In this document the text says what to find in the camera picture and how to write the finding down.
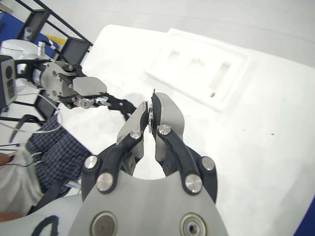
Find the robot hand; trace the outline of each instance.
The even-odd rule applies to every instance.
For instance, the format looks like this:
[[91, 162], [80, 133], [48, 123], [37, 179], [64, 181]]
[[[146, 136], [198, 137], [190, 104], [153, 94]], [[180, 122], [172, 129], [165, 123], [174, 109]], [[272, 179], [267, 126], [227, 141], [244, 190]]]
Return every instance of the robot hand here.
[[[148, 125], [166, 175], [160, 180], [132, 177]], [[183, 131], [184, 117], [166, 94], [154, 92], [149, 109], [142, 102], [117, 142], [85, 161], [83, 205], [69, 235], [226, 236], [215, 207], [215, 164], [184, 144]]]
[[[18, 73], [18, 65], [25, 64], [23, 73]], [[135, 111], [127, 100], [120, 100], [107, 93], [106, 85], [96, 77], [82, 73], [82, 66], [70, 65], [63, 61], [15, 60], [16, 78], [26, 79], [29, 86], [45, 89], [47, 96], [62, 102], [67, 108], [107, 106], [109, 110], [119, 110], [125, 120]]]

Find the plaid cloth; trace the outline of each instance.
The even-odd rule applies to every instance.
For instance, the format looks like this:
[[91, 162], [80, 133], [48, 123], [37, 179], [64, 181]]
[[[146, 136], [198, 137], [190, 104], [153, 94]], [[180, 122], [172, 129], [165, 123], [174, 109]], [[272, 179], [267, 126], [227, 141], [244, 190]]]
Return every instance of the plaid cloth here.
[[[39, 129], [48, 131], [58, 127], [57, 115], [52, 116]], [[91, 153], [63, 127], [50, 133], [34, 133], [26, 144], [34, 162], [43, 161], [35, 166], [37, 178], [43, 193], [60, 179], [76, 180], [80, 177], [85, 159]]]

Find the floor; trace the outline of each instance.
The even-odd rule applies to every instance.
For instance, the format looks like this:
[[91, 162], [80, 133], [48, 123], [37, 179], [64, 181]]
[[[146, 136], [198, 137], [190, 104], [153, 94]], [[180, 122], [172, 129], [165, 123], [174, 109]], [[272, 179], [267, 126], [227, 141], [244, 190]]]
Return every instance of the floor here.
[[[315, 66], [315, 0], [41, 1], [92, 42], [108, 24], [164, 32], [172, 27]], [[11, 7], [27, 17], [15, 2]]]

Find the white foam tray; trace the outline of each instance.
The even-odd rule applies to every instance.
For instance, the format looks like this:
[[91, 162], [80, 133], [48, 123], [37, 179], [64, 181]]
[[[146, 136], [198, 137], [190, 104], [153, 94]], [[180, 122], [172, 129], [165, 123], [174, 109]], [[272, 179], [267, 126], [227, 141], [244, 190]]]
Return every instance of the white foam tray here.
[[223, 112], [251, 55], [233, 45], [170, 29], [146, 74], [186, 96]]

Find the white cable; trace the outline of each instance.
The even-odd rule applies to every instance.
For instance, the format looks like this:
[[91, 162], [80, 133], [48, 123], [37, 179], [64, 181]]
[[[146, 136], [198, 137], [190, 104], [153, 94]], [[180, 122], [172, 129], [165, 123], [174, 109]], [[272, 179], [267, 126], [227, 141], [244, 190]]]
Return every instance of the white cable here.
[[57, 114], [58, 114], [58, 113], [60, 114], [60, 124], [59, 124], [59, 126], [58, 126], [57, 128], [52, 129], [52, 130], [49, 130], [49, 131], [25, 131], [25, 130], [16, 129], [16, 128], [11, 127], [11, 126], [9, 126], [9, 125], [6, 125], [6, 124], [4, 124], [4, 123], [2, 123], [2, 122], [0, 122], [0, 125], [5, 126], [5, 127], [7, 127], [7, 128], [10, 128], [10, 129], [13, 129], [13, 130], [15, 130], [15, 131], [17, 131], [17, 132], [23, 132], [23, 133], [50, 133], [50, 132], [54, 132], [54, 131], [60, 129], [60, 127], [61, 127], [61, 125], [62, 125], [62, 114], [61, 114], [61, 112], [60, 112], [60, 109], [58, 109], [55, 105], [53, 105], [53, 103], [50, 102], [47, 98], [45, 98], [45, 97], [42, 96], [41, 94], [37, 94], [37, 93], [18, 94], [18, 96], [19, 96], [19, 95], [32, 95], [32, 94], [38, 95], [38, 96], [40, 96], [41, 98], [45, 99], [50, 105], [52, 105], [52, 106], [56, 109]]

